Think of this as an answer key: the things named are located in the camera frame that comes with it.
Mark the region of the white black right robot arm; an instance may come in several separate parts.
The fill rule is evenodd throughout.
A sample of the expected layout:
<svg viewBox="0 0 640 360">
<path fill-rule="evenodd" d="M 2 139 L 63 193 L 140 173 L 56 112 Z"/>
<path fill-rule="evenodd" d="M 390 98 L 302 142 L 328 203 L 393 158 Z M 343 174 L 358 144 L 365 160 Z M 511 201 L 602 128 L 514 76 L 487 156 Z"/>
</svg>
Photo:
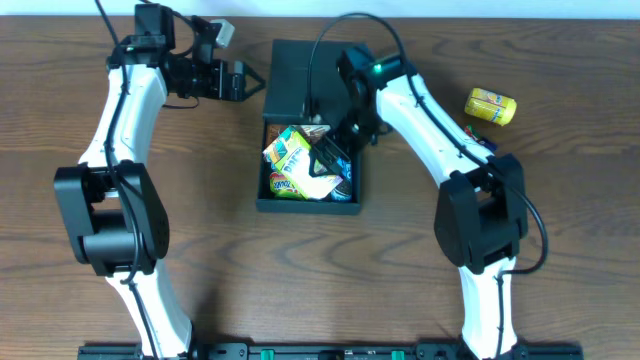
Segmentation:
<svg viewBox="0 0 640 360">
<path fill-rule="evenodd" d="M 466 134 L 401 55 L 375 59 L 358 45 L 341 52 L 336 68 L 349 110 L 314 145 L 312 159 L 339 174 L 382 126 L 404 138 L 438 187 L 434 232 L 460 274 L 464 345 L 477 359 L 506 358 L 517 336 L 505 276 L 527 233 L 520 163 L 511 155 L 495 156 Z"/>
</svg>

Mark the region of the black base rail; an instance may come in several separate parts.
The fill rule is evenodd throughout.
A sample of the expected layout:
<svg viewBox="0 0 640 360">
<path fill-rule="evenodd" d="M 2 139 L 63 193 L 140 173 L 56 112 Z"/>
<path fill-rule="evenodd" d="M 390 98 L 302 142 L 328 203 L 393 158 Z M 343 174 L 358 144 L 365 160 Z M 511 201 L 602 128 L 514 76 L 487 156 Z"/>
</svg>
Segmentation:
<svg viewBox="0 0 640 360">
<path fill-rule="evenodd" d="M 419 343 L 414 346 L 280 346 L 218 343 L 204 345 L 179 360 L 458 360 L 474 355 L 465 345 L 454 342 Z M 501 356 L 511 360 L 582 360 L 574 345 L 517 344 Z"/>
</svg>

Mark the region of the purple Dairy Milk bar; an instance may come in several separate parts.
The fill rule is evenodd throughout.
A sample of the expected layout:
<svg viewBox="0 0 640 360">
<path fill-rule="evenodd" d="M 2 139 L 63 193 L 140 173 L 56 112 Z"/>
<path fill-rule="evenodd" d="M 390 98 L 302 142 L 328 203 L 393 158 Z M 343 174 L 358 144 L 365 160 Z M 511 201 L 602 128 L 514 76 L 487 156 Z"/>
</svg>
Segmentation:
<svg viewBox="0 0 640 360">
<path fill-rule="evenodd" d="M 489 149 L 492 152 L 495 152 L 498 149 L 498 146 L 488 139 L 483 139 L 481 143 L 483 146 L 485 146 L 487 149 Z"/>
</svg>

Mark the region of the yellow Mentos bottle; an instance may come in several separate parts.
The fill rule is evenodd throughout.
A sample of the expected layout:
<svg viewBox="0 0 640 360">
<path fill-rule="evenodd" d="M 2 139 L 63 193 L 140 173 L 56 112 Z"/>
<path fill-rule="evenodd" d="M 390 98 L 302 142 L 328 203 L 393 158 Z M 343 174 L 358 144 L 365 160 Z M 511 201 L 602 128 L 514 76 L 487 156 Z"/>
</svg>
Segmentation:
<svg viewBox="0 0 640 360">
<path fill-rule="evenodd" d="M 499 126 L 508 125 L 517 109 L 515 99 L 481 88 L 473 88 L 465 104 L 465 113 Z"/>
</svg>

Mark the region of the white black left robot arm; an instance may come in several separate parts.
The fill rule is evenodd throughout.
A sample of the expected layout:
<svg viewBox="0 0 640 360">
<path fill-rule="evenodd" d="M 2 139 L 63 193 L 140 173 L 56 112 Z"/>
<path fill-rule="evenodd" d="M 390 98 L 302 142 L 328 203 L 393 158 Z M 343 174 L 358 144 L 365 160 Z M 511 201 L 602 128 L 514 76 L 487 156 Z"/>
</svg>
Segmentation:
<svg viewBox="0 0 640 360">
<path fill-rule="evenodd" d="M 145 1 L 135 31 L 116 38 L 106 60 L 108 97 L 94 137 L 78 163 L 54 177 L 56 201 L 76 260 L 89 265 L 124 301 L 137 344 L 87 344 L 82 359 L 242 359 L 244 349 L 206 345 L 173 291 L 165 264 L 168 214 L 146 164 L 158 114 L 170 94 L 241 102 L 255 72 L 215 57 L 234 27 L 223 19 L 186 19 L 191 46 L 176 51 L 171 8 Z"/>
</svg>

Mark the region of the red green KitKat bar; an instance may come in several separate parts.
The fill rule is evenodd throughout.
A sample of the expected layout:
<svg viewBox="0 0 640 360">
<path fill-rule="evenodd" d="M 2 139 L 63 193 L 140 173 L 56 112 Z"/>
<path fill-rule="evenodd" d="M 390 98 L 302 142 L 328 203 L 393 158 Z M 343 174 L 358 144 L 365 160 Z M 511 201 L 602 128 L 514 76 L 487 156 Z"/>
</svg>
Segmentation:
<svg viewBox="0 0 640 360">
<path fill-rule="evenodd" d="M 473 138 L 476 142 L 480 142 L 482 140 L 482 137 L 473 129 L 473 127 L 471 125 L 467 125 L 464 128 L 465 133 Z"/>
</svg>

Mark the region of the brown Pocky box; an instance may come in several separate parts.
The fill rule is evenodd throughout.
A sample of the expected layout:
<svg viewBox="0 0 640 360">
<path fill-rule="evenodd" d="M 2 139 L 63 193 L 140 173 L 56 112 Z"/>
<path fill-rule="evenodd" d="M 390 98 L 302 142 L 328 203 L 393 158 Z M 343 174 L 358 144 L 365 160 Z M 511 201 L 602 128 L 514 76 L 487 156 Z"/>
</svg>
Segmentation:
<svg viewBox="0 0 640 360">
<path fill-rule="evenodd" d="M 270 124 L 266 127 L 264 145 L 270 145 L 289 125 Z M 294 128 L 301 133 L 310 143 L 316 143 L 330 129 L 329 125 L 294 125 Z"/>
</svg>

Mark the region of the blue Oreo pack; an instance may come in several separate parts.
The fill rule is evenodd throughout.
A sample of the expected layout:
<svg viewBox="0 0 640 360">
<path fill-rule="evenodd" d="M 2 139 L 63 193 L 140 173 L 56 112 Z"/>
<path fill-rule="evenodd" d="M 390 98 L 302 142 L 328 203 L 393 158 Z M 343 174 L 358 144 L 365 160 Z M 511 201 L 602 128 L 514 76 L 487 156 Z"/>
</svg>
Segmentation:
<svg viewBox="0 0 640 360">
<path fill-rule="evenodd" d="M 342 182 L 336 186 L 330 193 L 330 197 L 334 202 L 351 202 L 352 201 L 352 165 L 350 162 L 338 159 L 338 164 L 341 166 L 340 177 Z"/>
</svg>

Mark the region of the yellow green Pretz box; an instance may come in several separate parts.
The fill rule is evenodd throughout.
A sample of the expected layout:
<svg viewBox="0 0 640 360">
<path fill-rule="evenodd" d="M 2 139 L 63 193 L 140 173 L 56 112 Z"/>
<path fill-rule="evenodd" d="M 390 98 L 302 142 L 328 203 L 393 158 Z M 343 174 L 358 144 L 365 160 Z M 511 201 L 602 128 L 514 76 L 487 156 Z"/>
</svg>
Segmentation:
<svg viewBox="0 0 640 360">
<path fill-rule="evenodd" d="M 302 194 L 304 200 L 322 200 L 342 182 L 340 175 L 332 175 L 320 163 L 314 169 L 318 177 L 309 175 L 310 149 L 312 143 L 289 126 L 262 151 L 263 158 L 273 172 L 284 175 Z"/>
</svg>

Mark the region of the colourful gummy candy bag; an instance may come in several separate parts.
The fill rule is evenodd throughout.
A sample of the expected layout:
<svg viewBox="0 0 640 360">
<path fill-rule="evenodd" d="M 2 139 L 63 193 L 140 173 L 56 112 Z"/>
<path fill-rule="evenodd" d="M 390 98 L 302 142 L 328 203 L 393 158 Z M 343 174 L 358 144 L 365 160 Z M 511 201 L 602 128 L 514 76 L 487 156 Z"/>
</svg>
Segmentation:
<svg viewBox="0 0 640 360">
<path fill-rule="evenodd" d="M 272 172 L 269 187 L 275 198 L 302 200 L 304 197 L 284 175 Z"/>
</svg>

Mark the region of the dark green gift box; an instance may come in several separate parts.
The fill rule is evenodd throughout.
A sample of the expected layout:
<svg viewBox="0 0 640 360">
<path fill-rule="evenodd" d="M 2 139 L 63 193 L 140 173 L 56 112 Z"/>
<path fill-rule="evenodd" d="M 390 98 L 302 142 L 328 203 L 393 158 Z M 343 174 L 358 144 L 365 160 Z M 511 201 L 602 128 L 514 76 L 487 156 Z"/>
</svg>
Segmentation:
<svg viewBox="0 0 640 360">
<path fill-rule="evenodd" d="M 310 122 L 303 111 L 307 94 L 307 71 L 312 71 L 314 105 L 321 123 L 335 128 L 345 117 L 351 101 L 337 70 L 341 53 L 351 42 L 276 39 L 272 46 L 270 77 L 263 108 L 263 132 L 272 125 L 302 125 Z M 261 212 L 327 215 L 357 215 L 361 210 L 362 155 L 352 159 L 352 198 L 349 202 L 305 201 L 277 198 L 270 190 L 271 166 L 260 163 L 256 207 Z"/>
</svg>

